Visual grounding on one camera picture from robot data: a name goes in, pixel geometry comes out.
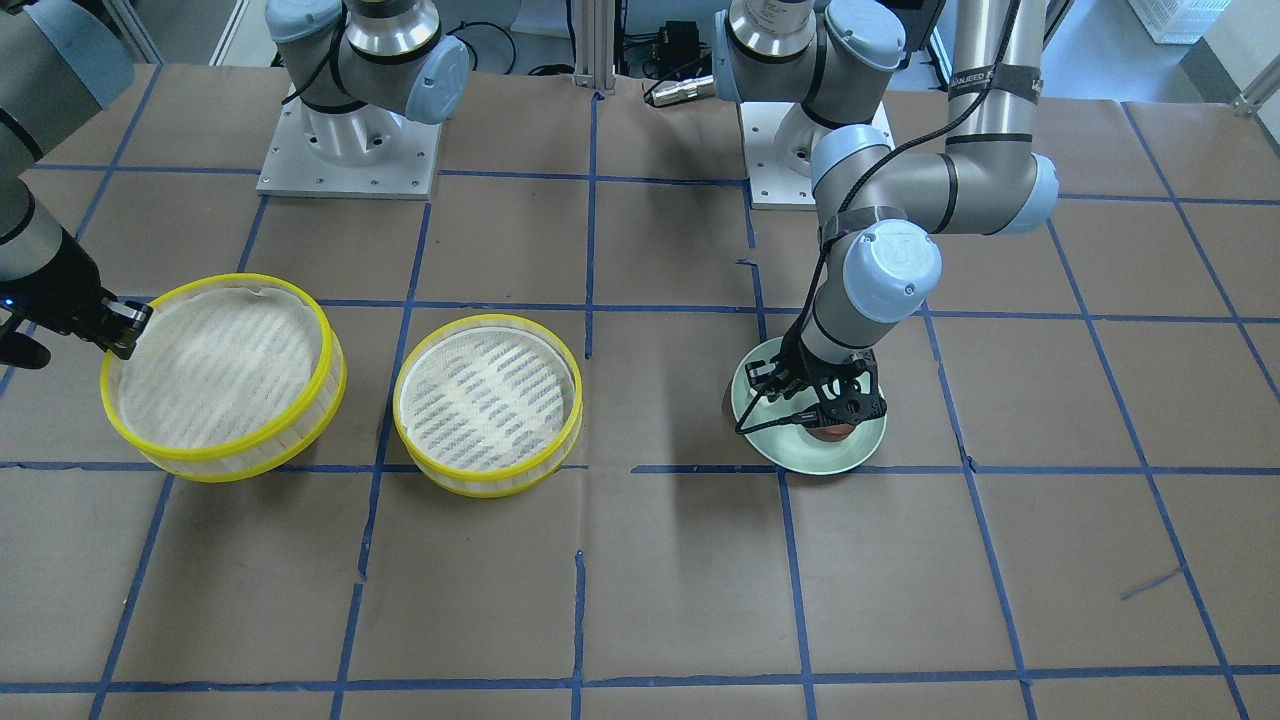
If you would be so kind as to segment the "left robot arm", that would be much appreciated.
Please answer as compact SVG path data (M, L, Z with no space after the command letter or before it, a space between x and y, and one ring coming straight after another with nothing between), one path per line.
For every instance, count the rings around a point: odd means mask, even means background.
M873 347L938 284L937 234L1032 231L1059 196L1032 149L1046 5L965 1L948 119L890 146L870 123L905 54L901 20L877 1L733 1L716 17L719 97L794 102L822 129L808 150L819 252L780 348L750 361L736 432L846 436L882 418Z

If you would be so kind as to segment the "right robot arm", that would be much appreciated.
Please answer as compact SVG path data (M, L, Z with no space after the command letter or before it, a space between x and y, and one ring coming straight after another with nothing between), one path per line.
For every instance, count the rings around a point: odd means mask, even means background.
M440 28L430 1L269 1L271 41L291 99L310 118L448 119L471 70L465 44ZM123 44L73 1L3 13L3 364L38 370L49 350L22 322L73 334L127 360L154 313L102 286L95 260L22 176L131 87Z

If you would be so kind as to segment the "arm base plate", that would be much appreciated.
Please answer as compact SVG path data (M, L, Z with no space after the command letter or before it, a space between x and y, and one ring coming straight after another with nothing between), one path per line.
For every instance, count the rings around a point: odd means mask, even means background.
M271 197L428 201L442 131L381 108L326 114L294 99L282 109L256 190Z
M796 102L742 102L739 119L751 209L810 211L812 149L829 129Z

